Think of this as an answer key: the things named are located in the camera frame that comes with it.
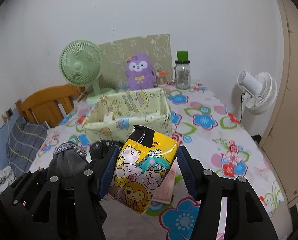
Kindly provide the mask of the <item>small cup with scissors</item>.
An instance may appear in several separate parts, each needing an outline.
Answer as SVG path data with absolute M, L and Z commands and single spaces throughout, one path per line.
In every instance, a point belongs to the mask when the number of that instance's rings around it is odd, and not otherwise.
M 156 85 L 158 87 L 165 87 L 167 85 L 169 75 L 170 73 L 167 71 L 156 70 L 155 71 Z

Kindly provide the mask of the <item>beige door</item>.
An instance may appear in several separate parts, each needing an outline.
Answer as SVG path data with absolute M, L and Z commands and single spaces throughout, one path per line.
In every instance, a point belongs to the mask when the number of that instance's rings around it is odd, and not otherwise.
M 260 146 L 292 207 L 298 203 L 298 9 L 292 0 L 277 0 L 277 4 L 283 28 L 283 69 Z

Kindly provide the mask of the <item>grey plaid pillow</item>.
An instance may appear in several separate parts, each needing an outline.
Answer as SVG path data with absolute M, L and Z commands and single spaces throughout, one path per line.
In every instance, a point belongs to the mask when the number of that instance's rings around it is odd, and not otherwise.
M 6 157 L 15 176 L 27 172 L 46 139 L 44 125 L 30 124 L 20 116 L 14 123 L 6 143 Z

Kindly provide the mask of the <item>black plastic bag bundle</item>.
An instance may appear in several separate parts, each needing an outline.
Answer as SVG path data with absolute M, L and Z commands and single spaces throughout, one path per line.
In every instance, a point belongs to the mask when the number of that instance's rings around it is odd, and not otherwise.
M 118 147 L 119 150 L 121 150 L 123 145 L 123 142 L 111 140 L 100 140 L 94 142 L 89 148 L 90 157 L 92 160 L 103 159 L 111 147 Z

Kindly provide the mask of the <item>pink cloth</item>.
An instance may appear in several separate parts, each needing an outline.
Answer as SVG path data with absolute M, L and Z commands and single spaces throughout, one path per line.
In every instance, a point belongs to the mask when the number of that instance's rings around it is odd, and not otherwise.
M 173 196 L 173 189 L 174 189 L 174 182 L 176 178 L 176 173 L 177 173 L 177 163 L 174 162 L 161 183 L 161 185 L 158 188 L 158 191 L 154 195 L 153 201 L 155 202 L 160 202 L 163 204 L 170 204 Z

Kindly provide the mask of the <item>purple plush toy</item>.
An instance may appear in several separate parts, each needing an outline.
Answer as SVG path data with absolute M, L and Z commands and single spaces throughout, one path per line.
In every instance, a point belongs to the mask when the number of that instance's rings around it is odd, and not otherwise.
M 127 61 L 125 72 L 130 90 L 154 88 L 153 65 L 146 54 L 140 53 L 132 56 Z

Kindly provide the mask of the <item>green desk fan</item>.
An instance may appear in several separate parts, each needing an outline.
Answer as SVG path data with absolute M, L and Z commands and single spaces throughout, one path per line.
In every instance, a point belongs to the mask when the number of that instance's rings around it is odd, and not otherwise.
M 96 103 L 101 96 L 115 93 L 114 89 L 101 88 L 99 85 L 102 63 L 100 48 L 86 40 L 69 43 L 60 55 L 59 68 L 66 81 L 77 87 L 92 86 L 93 92 L 86 98 L 90 105 Z

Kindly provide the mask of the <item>grey sock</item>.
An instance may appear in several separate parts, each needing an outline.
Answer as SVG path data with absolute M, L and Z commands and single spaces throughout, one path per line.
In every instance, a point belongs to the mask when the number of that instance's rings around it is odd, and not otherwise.
M 55 148 L 53 158 L 48 166 L 47 179 L 72 178 L 81 173 L 88 165 L 86 150 L 72 141 Z

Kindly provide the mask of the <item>floral tablecloth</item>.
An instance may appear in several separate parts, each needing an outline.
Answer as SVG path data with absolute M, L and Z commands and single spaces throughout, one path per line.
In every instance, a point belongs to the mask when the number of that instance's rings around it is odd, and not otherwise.
M 236 179 L 245 176 L 256 191 L 269 217 L 284 198 L 277 180 L 258 146 L 239 120 L 203 84 L 188 90 L 166 86 L 172 120 L 171 138 L 186 146 L 190 155 L 217 175 Z M 30 166 L 46 168 L 60 144 L 73 141 L 82 148 L 91 145 L 82 123 L 91 105 L 78 103 L 58 126 L 48 131 L 45 142 Z M 170 204 L 151 202 L 141 215 L 111 196 L 101 201 L 108 217 L 103 229 L 107 239 L 188 239 L 198 215 L 199 202 L 187 192 L 180 171 Z

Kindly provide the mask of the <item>wall power outlet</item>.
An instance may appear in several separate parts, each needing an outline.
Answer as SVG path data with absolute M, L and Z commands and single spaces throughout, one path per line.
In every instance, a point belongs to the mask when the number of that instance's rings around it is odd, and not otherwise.
M 9 108 L 7 111 L 6 111 L 6 116 L 8 118 L 12 117 L 13 116 L 13 110 L 11 108 Z

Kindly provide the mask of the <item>white standing fan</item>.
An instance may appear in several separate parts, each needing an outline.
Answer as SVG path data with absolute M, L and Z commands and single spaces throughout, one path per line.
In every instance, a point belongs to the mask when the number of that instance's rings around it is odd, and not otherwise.
M 262 115 L 276 101 L 277 83 L 268 72 L 261 72 L 253 76 L 244 70 L 237 77 L 237 84 L 243 91 L 240 98 L 240 121 L 242 121 L 246 109 L 252 115 Z

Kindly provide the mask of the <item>cartoon paper storage box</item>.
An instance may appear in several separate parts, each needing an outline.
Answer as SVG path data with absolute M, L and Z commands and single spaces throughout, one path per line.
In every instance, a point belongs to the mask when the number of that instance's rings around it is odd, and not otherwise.
M 171 113 L 162 88 L 102 95 L 84 119 L 82 128 L 93 144 L 99 140 L 126 141 L 135 125 L 171 136 Z

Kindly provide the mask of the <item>crumpled white cloth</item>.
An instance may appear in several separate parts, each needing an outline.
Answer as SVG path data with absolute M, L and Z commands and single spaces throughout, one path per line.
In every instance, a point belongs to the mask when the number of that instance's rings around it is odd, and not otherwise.
M 16 176 L 13 169 L 10 166 L 6 166 L 2 170 L 0 169 L 0 187 L 8 187 L 16 180 Z

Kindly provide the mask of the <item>yellow cartoon tissue pack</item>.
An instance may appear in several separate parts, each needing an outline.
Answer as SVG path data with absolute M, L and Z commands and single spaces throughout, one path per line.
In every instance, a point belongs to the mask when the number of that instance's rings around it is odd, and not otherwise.
M 179 144 L 151 128 L 135 125 L 118 155 L 108 193 L 144 214 L 168 175 Z

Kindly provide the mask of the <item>glass jar green lid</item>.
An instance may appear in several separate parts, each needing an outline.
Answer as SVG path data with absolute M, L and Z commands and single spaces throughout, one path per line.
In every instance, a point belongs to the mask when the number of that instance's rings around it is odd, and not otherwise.
M 189 89 L 191 87 L 191 68 L 188 59 L 188 51 L 177 51 L 174 67 L 174 82 L 178 89 Z

